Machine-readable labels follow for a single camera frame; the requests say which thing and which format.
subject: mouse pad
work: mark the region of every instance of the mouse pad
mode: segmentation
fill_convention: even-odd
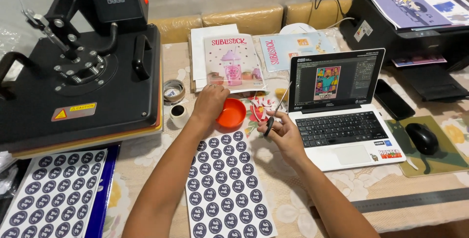
[[[407,157],[406,162],[399,163],[406,177],[469,170],[469,165],[432,116],[411,117],[401,121],[386,120],[385,122]],[[435,133],[439,143],[437,153],[424,155],[417,150],[405,131],[405,127],[410,123],[423,124]]]

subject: round sticker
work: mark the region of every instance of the round sticker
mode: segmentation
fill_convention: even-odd
[[[200,141],[199,146],[197,147],[198,151],[204,151],[207,148],[207,143]]]
[[[223,225],[221,224],[220,219],[214,218],[210,220],[210,223],[208,224],[208,229],[210,230],[211,233],[217,234],[221,231],[222,226]]]
[[[261,220],[261,223],[259,223],[259,231],[261,232],[261,234],[265,236],[271,235],[272,230],[273,230],[272,223],[270,223],[267,220]]]
[[[226,134],[226,135],[223,135],[223,136],[221,137],[221,143],[222,143],[223,145],[227,145],[227,144],[231,143],[231,137],[230,137],[229,135],[227,135],[227,134]]]
[[[70,194],[67,198],[67,204],[68,205],[75,205],[79,200],[80,200],[80,193],[78,191],[75,191],[74,193]]]
[[[80,160],[80,156],[75,153],[68,157],[67,163],[69,165],[75,165],[75,163],[77,163],[78,160]]]
[[[64,179],[63,181],[60,181],[59,185],[57,186],[57,190],[60,192],[66,191],[72,183],[70,182],[70,179]]]
[[[101,163],[94,164],[93,167],[91,168],[91,174],[96,175],[100,169],[101,169]]]
[[[56,167],[60,167],[61,165],[63,165],[65,162],[67,161],[67,157],[65,157],[65,155],[60,155],[58,157],[55,158],[54,160],[54,165]]]
[[[45,215],[45,221],[48,223],[51,223],[55,221],[60,214],[59,208],[52,208],[46,215]]]
[[[52,198],[51,205],[53,207],[58,207],[58,206],[62,205],[62,203],[64,201],[65,201],[65,194],[64,193],[59,193],[59,194],[55,195]]]
[[[82,163],[83,164],[88,164],[88,163],[91,162],[91,160],[93,160],[93,153],[91,153],[91,152],[86,153],[82,157]]]
[[[235,180],[232,187],[234,192],[241,193],[244,190],[244,183],[240,180]]]
[[[202,220],[202,218],[203,218],[203,209],[201,207],[193,208],[192,212],[191,212],[191,218],[192,218],[192,220],[194,220],[196,222]]]
[[[220,171],[224,167],[225,167],[225,163],[223,162],[223,160],[215,160],[215,162],[213,163],[214,170]]]
[[[45,156],[39,160],[39,167],[45,168],[48,165],[52,163],[52,157],[51,156]]]
[[[234,215],[234,214],[232,214],[232,213],[228,213],[228,214],[225,216],[225,225],[226,225],[229,229],[235,228],[237,224],[238,224],[238,218],[236,217],[236,215]]]
[[[10,229],[7,229],[0,237],[1,238],[18,238],[18,235],[20,235],[20,229],[17,227],[13,227]]]
[[[203,193],[203,198],[206,201],[213,201],[216,196],[217,196],[217,192],[213,188],[208,188]]]
[[[228,179],[228,175],[224,171],[218,172],[215,177],[215,180],[220,184],[225,183],[227,179]]]
[[[73,218],[74,215],[75,215],[75,207],[74,206],[67,207],[65,210],[62,211],[62,216],[61,216],[62,221],[68,221],[71,218]]]
[[[252,224],[246,225],[243,230],[244,237],[249,237],[249,238],[256,238],[257,237],[257,230]]]
[[[90,170],[90,166],[88,166],[87,164],[81,165],[81,167],[78,169],[76,174],[79,176],[84,176],[86,175],[86,173],[88,173],[89,170]]]
[[[32,173],[33,180],[41,180],[47,175],[47,169],[38,169]]]
[[[96,184],[97,182],[97,178],[96,176],[92,176],[88,179],[88,181],[86,182],[86,187],[91,189],[92,187],[94,187],[94,185]]]
[[[239,161],[241,161],[241,163],[248,163],[249,159],[251,159],[251,157],[248,152],[243,152],[239,155]]]
[[[202,201],[202,195],[198,192],[193,192],[189,195],[189,202],[192,205],[199,205],[199,203]]]
[[[192,233],[195,238],[203,238],[207,234],[207,227],[203,223],[197,223]]]
[[[70,223],[62,223],[55,230],[55,236],[57,238],[64,238],[70,231]]]
[[[207,205],[207,215],[210,217],[215,217],[218,214],[218,204],[211,202]]]
[[[38,228],[36,226],[30,226],[26,229],[24,229],[23,233],[21,234],[21,238],[31,238],[31,237],[34,237],[34,235],[36,235],[36,233],[38,232]]]
[[[228,195],[230,194],[230,191],[231,191],[230,186],[226,184],[222,184],[220,185],[220,187],[218,187],[218,194],[222,196],[223,198],[228,197]]]
[[[257,187],[257,178],[255,176],[249,176],[246,179],[246,185],[251,189]]]
[[[205,162],[207,162],[207,160],[208,160],[208,154],[207,154],[207,152],[199,153],[199,155],[197,156],[197,159],[199,160],[200,163],[205,163]]]
[[[233,134],[233,139],[236,141],[241,141],[243,139],[243,132],[237,131]]]
[[[210,173],[210,170],[212,168],[210,167],[210,164],[208,163],[204,163],[202,165],[200,165],[200,168],[199,168],[199,171],[200,173],[202,173],[203,175],[207,175],[208,173]]]
[[[239,213],[239,219],[242,223],[250,223],[252,221],[252,212],[249,209],[243,209]]]
[[[61,168],[53,168],[51,171],[49,171],[49,178],[54,179],[54,178],[60,176],[61,173],[62,173]]]
[[[28,213],[26,211],[19,211],[10,217],[9,223],[11,226],[18,226],[21,223],[24,223],[27,217],[28,217]]]
[[[219,145],[219,141],[218,139],[216,138],[212,138],[210,140],[208,140],[208,145],[211,147],[211,148],[216,148],[218,145]]]
[[[71,177],[75,173],[75,167],[74,166],[69,166],[66,169],[63,170],[63,176],[64,177]]]
[[[34,204],[34,197],[27,196],[27,197],[20,199],[20,201],[18,202],[18,205],[16,206],[20,210],[26,210],[26,209],[29,209],[29,207],[31,207],[33,204]]]
[[[211,175],[206,175],[202,178],[202,186],[210,188],[213,185],[213,177]]]
[[[42,195],[39,197],[38,201],[36,201],[36,208],[42,209],[49,204],[51,197],[47,194]]]
[[[33,182],[26,186],[26,188],[24,189],[24,192],[26,192],[26,194],[28,195],[32,195],[38,192],[40,188],[41,188],[40,182]]]
[[[83,218],[85,218],[87,212],[88,212],[88,205],[85,204],[78,209],[76,213],[76,217],[79,220],[82,220]]]
[[[224,212],[230,212],[233,207],[234,207],[235,203],[233,202],[232,199],[230,198],[225,198],[221,201],[221,209],[224,211]]]
[[[221,150],[218,148],[215,148],[210,152],[210,155],[212,156],[213,159],[219,159],[221,157]]]
[[[232,229],[226,238],[241,238],[241,233],[237,229]]]
[[[238,160],[234,156],[229,156],[226,159],[226,164],[228,165],[228,167],[234,167],[236,166],[237,163],[238,163]]]
[[[44,217],[44,211],[39,209],[34,211],[29,219],[30,224],[36,224],[42,220],[42,217]]]
[[[199,181],[195,178],[189,180],[187,182],[187,188],[189,188],[190,191],[196,191],[200,187]]]
[[[72,189],[74,191],[77,191],[77,190],[80,190],[81,188],[83,188],[84,185],[85,185],[85,179],[82,178],[82,177],[79,177],[79,178],[75,179],[75,181],[73,181]]]
[[[83,229],[83,221],[78,221],[75,223],[75,225],[72,227],[72,235],[73,236],[78,236]]]
[[[55,189],[55,180],[47,181],[42,187],[42,192],[50,193]]]
[[[254,167],[251,164],[245,164],[243,166],[244,175],[250,176],[250,175],[252,175],[253,172],[254,172]]]
[[[264,219],[267,216],[267,208],[263,204],[258,204],[254,208],[254,214],[259,219]]]
[[[52,224],[46,224],[38,233],[38,237],[49,238],[50,235],[54,232],[54,226]]]
[[[92,190],[86,191],[82,196],[82,202],[84,204],[90,202],[92,196],[93,196],[93,191]]]
[[[262,200],[262,193],[258,189],[252,190],[250,196],[251,196],[252,202],[254,203],[259,203]]]
[[[236,150],[239,151],[239,152],[244,152],[246,150],[246,143],[238,142],[236,144]]]
[[[189,177],[194,178],[197,176],[197,168],[196,167],[191,167],[189,169]]]
[[[105,155],[104,151],[99,151],[99,152],[96,154],[96,156],[94,156],[94,161],[100,162],[101,160],[103,160],[104,155]]]
[[[232,145],[227,145],[224,149],[223,152],[225,155],[232,155],[235,152],[235,148]]]
[[[230,169],[230,178],[231,179],[239,179],[241,176],[241,171],[238,168]]]

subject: orange bowl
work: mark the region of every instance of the orange bowl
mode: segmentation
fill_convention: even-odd
[[[223,110],[217,118],[217,122],[225,128],[240,126],[246,117],[246,107],[238,99],[228,98],[223,104]]]

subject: metal ruler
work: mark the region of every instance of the metal ruler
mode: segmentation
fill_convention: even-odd
[[[425,192],[395,197],[353,201],[352,205],[361,213],[401,209],[469,199],[469,187],[445,191]],[[319,219],[316,207],[311,207],[313,218]]]

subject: white paper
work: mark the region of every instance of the white paper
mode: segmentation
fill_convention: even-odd
[[[197,81],[200,79],[205,80],[207,85],[207,71],[205,70],[205,51],[203,47],[203,39],[210,36],[219,36],[226,34],[239,33],[236,24],[231,25],[218,25],[202,28],[191,29],[191,50],[192,50],[192,79]]]
[[[0,237],[83,237],[107,149],[31,160]]]
[[[186,184],[192,238],[277,236],[246,134],[200,142]]]

